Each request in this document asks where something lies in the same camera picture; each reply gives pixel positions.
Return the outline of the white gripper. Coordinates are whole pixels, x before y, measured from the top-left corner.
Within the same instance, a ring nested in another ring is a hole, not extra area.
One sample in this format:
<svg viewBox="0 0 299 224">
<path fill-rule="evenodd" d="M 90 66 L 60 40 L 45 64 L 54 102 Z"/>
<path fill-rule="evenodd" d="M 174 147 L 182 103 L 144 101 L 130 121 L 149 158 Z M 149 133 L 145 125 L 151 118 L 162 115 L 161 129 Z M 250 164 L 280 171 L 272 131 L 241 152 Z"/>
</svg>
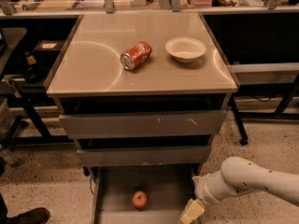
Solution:
<svg viewBox="0 0 299 224">
<path fill-rule="evenodd" d="M 198 200 L 189 199 L 180 215 L 180 224 L 191 224 L 205 212 L 205 205 L 219 204 L 221 201 L 212 190 L 220 183 L 217 174 L 194 175 L 194 195 Z"/>
</svg>

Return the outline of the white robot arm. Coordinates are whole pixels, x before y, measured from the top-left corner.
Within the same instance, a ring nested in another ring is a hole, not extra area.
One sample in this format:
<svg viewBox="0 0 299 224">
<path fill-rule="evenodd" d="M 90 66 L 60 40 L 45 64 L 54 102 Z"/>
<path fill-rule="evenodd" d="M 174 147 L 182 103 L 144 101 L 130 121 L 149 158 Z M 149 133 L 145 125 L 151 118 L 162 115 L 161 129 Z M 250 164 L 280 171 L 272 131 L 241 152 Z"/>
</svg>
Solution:
<svg viewBox="0 0 299 224">
<path fill-rule="evenodd" d="M 217 172 L 194 175 L 192 181 L 196 199 L 187 202 L 179 224 L 192 224 L 204 214 L 208 205 L 254 191 L 264 191 L 299 205 L 299 175 L 265 169 L 240 157 L 227 158 Z"/>
</svg>

